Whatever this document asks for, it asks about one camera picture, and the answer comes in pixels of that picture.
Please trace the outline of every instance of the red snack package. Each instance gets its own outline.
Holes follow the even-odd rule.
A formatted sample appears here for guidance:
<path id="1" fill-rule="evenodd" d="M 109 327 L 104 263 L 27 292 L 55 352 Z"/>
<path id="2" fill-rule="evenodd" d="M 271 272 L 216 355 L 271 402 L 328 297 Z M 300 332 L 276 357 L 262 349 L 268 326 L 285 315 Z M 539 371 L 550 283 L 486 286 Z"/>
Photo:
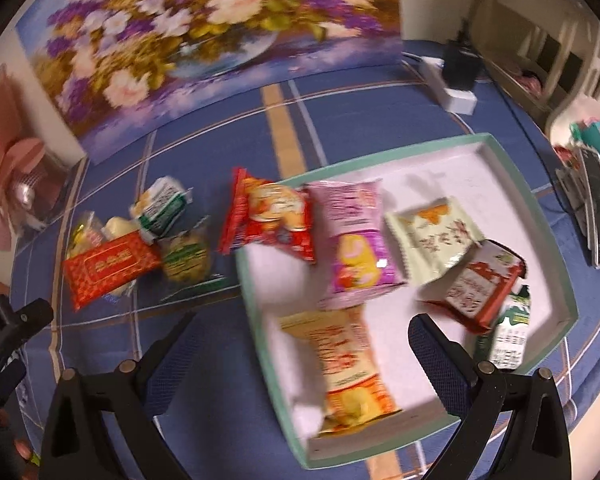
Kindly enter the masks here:
<path id="1" fill-rule="evenodd" d="M 80 310 L 161 263 L 159 250 L 144 243 L 134 231 L 65 260 L 63 267 L 74 308 Z"/>
<path id="2" fill-rule="evenodd" d="M 445 300 L 427 303 L 446 308 L 471 332 L 483 334 L 491 329 L 517 278 L 526 276 L 526 263 L 492 240 L 482 240 L 471 254 Z"/>
<path id="3" fill-rule="evenodd" d="M 313 224 L 307 193 L 254 178 L 244 168 L 236 168 L 231 209 L 218 250 L 229 254 L 231 248 L 259 242 L 314 262 L 314 241 L 310 234 Z"/>

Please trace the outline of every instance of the pink bow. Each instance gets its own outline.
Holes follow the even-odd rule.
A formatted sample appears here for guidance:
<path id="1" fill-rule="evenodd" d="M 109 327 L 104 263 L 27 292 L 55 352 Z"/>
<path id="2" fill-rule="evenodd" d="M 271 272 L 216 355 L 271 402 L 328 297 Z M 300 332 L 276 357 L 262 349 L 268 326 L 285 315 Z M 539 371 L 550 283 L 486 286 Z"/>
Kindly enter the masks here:
<path id="1" fill-rule="evenodd" d="M 9 190 L 14 172 L 31 173 L 44 156 L 45 145 L 39 139 L 18 140 L 6 152 L 0 146 L 0 251 L 11 249 L 11 225 L 19 227 L 26 216 Z"/>

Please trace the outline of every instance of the mint green box rim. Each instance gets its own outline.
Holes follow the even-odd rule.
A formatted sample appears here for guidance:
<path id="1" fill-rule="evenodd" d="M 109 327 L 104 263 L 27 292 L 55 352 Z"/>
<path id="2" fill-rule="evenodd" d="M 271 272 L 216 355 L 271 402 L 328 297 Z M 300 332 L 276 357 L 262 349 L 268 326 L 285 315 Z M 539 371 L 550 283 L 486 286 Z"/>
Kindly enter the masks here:
<path id="1" fill-rule="evenodd" d="M 314 180 L 325 180 L 343 173 L 369 168 L 385 162 L 391 162 L 392 160 L 399 160 L 400 158 L 408 158 L 410 156 L 423 155 L 425 153 L 436 152 L 438 150 L 444 150 L 447 148 L 454 148 L 456 146 L 466 146 L 469 144 L 479 143 L 486 144 L 496 155 L 498 161 L 513 180 L 513 183 L 522 195 L 526 206 L 536 220 L 536 225 L 540 229 L 542 235 L 544 235 L 544 239 L 549 245 L 549 252 L 553 257 L 555 267 L 558 271 L 562 293 L 570 313 L 568 322 L 565 323 L 560 332 L 555 335 L 555 337 L 546 346 L 544 346 L 544 348 L 542 348 L 536 358 L 532 362 L 528 362 L 518 369 L 518 373 L 526 374 L 534 370 L 542 362 L 542 360 L 544 360 L 544 358 L 547 357 L 560 344 L 562 338 L 569 333 L 578 320 L 578 309 L 564 259 L 562 258 L 562 254 L 560 254 L 560 249 L 555 242 L 554 234 L 551 231 L 551 228 L 549 227 L 542 210 L 540 209 L 538 201 L 536 201 L 536 198 L 526 183 L 525 178 L 520 173 L 520 170 L 516 167 L 513 161 L 509 158 L 509 155 L 507 155 L 507 153 L 504 151 L 503 147 L 491 134 L 475 134 L 471 136 L 451 137 L 449 139 L 442 140 L 430 140 L 429 142 L 423 142 L 421 144 L 403 146 L 401 148 L 395 148 L 385 152 L 360 156 L 359 158 L 345 160 L 343 162 L 338 162 L 337 164 L 332 164 L 331 166 L 319 168 L 318 170 L 309 171 L 307 173 L 288 178 L 283 180 L 282 184 L 286 184 L 287 186 L 291 187 L 299 187 L 307 182 L 312 182 Z M 451 415 L 441 416 L 440 418 L 430 421 L 430 423 L 424 425 L 424 427 L 420 427 L 417 430 L 407 431 L 402 435 L 388 440 L 387 442 L 383 442 L 377 446 L 372 446 L 357 452 L 339 455 L 332 458 L 310 460 L 304 447 L 300 443 L 298 436 L 296 435 L 296 430 L 294 429 L 293 422 L 291 421 L 291 417 L 282 396 L 282 391 L 280 390 L 280 385 L 278 384 L 278 377 L 269 355 L 269 349 L 267 347 L 267 341 L 264 334 L 264 329 L 262 327 L 262 314 L 256 305 L 249 263 L 246 250 L 244 248 L 237 251 L 236 261 L 240 285 L 242 287 L 242 296 L 244 298 L 244 304 L 249 316 L 251 333 L 253 334 L 256 352 L 260 360 L 260 366 L 262 367 L 262 373 L 264 375 L 265 382 L 267 383 L 267 389 L 269 390 L 269 397 L 273 404 L 273 408 L 276 411 L 276 415 L 278 416 L 278 421 L 280 422 L 280 427 L 282 428 L 286 441 L 302 467 L 305 469 L 320 469 L 344 465 L 351 462 L 357 462 L 359 460 L 365 460 L 371 456 L 395 450 L 407 446 L 416 440 L 421 440 L 432 433 L 449 427 L 458 420 L 457 417 Z"/>

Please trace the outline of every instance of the table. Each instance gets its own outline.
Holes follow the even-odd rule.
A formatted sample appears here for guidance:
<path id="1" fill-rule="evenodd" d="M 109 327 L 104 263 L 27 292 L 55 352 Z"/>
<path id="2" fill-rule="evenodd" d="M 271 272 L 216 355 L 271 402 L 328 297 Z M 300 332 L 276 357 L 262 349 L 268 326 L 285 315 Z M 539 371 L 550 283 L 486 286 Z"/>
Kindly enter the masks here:
<path id="1" fill-rule="evenodd" d="M 435 55 L 434 44 L 410 44 Z M 72 173 L 62 214 L 16 251 L 11 301 L 18 308 L 37 297 L 56 311 L 51 327 L 23 351 L 29 368 L 19 397 L 33 446 L 62 370 L 107 372 L 142 356 L 195 302 L 157 304 L 142 287 L 128 301 L 99 300 L 74 312 L 61 261 L 77 216 L 94 210 L 103 220 L 128 216 L 128 206 L 156 178 L 169 174 L 192 187 L 196 207 L 211 215 L 212 235 L 229 205 L 231 170 L 279 180 L 368 153 L 425 140 L 490 132 L 519 167 L 557 239 L 578 303 L 579 320 L 542 363 L 554 371 L 568 427 L 573 428 L 600 390 L 600 270 L 589 265 L 574 222 L 560 206 L 538 155 L 488 78 L 475 88 L 472 116 L 447 114 L 432 101 L 411 66 L 400 64 L 305 76 L 245 92 L 197 110 L 93 166 Z M 531 119 L 515 107 L 550 170 L 558 165 Z M 165 440 L 192 478 L 222 480 L 387 480 L 417 478 L 453 433 L 440 431 L 396 452 L 338 468 L 300 468 L 278 426 L 251 341 L 232 257 L 218 261 L 229 285 L 202 297 L 200 352 L 168 412 L 157 419 Z M 487 471 L 504 432 L 494 430 L 475 472 Z M 114 443 L 120 434 L 113 432 Z M 128 450 L 120 448 L 130 478 L 141 478 Z"/>

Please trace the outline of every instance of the snack package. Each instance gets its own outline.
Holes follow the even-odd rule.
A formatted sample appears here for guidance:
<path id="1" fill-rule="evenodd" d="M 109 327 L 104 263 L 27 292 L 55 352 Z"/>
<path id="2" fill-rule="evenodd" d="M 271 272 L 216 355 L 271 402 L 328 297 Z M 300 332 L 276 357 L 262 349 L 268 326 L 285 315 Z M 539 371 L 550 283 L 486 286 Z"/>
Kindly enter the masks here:
<path id="1" fill-rule="evenodd" d="M 168 300 L 183 290 L 211 292 L 226 285 L 224 276 L 212 272 L 212 250 L 206 235 L 207 221 L 205 217 L 190 230 L 158 240 L 162 270 L 168 282 L 162 300 Z"/>
<path id="2" fill-rule="evenodd" d="M 473 250 L 444 301 L 427 303 L 444 306 L 471 332 L 488 332 L 516 280 L 526 275 L 526 263 L 509 248 L 483 240 Z"/>
<path id="3" fill-rule="evenodd" d="M 78 218 L 78 221 L 72 231 L 71 237 L 69 238 L 69 245 L 66 250 L 66 257 L 71 258 L 73 256 L 77 256 L 78 254 L 85 253 L 89 249 L 93 249 L 94 247 L 98 247 L 102 245 L 107 240 L 113 240 L 118 238 L 118 235 L 113 234 L 113 232 L 107 227 L 113 224 L 117 225 L 117 222 L 112 222 L 117 217 L 114 217 L 107 222 L 106 226 L 102 226 L 102 222 L 97 218 L 93 211 L 87 211 L 82 213 Z M 131 224 L 133 228 L 131 231 L 138 230 L 138 227 L 130 222 L 129 220 L 124 220 L 122 218 L 119 219 L 123 222 L 128 222 Z M 135 282 L 125 283 L 125 285 L 119 286 L 116 290 L 112 290 L 111 292 L 104 295 L 105 300 L 111 303 L 117 303 L 120 297 L 123 294 L 131 293 L 131 290 L 134 286 Z"/>
<path id="4" fill-rule="evenodd" d="M 104 242 L 85 253 L 64 261 L 64 275 L 74 298 L 74 307 L 82 307 L 160 267 L 158 248 L 148 246 L 138 231 Z"/>
<path id="5" fill-rule="evenodd" d="M 280 319 L 282 330 L 306 339 L 320 359 L 327 396 L 319 436 L 354 433 L 400 411 L 374 362 L 363 308 L 303 312 Z"/>
<path id="6" fill-rule="evenodd" d="M 82 254 L 89 249 L 102 245 L 107 240 L 102 222 L 93 211 L 82 213 L 69 237 L 66 258 Z"/>
<path id="7" fill-rule="evenodd" d="M 336 254 L 323 308 L 347 308 L 385 294 L 403 283 L 380 233 L 379 182 L 312 182 L 322 205 Z"/>
<path id="8" fill-rule="evenodd" d="M 384 217 L 414 285 L 438 279 L 484 238 L 453 197 L 415 213 L 387 213 Z"/>
<path id="9" fill-rule="evenodd" d="M 234 170 L 232 204 L 218 250 L 251 242 L 272 245 L 308 262 L 315 261 L 311 203 L 304 191 Z"/>
<path id="10" fill-rule="evenodd" d="M 177 180 L 164 176 L 147 189 L 131 208 L 131 218 L 139 225 L 147 243 L 162 238 L 191 203 L 191 193 Z"/>
<path id="11" fill-rule="evenodd" d="M 515 370 L 523 361 L 529 336 L 531 297 L 528 285 L 516 283 L 504 300 L 493 329 L 475 341 L 474 360 L 491 361 L 500 370 Z"/>
<path id="12" fill-rule="evenodd" d="M 138 231 L 138 226 L 131 220 L 113 216 L 104 225 L 103 231 L 108 240 L 115 240 L 133 231 Z"/>

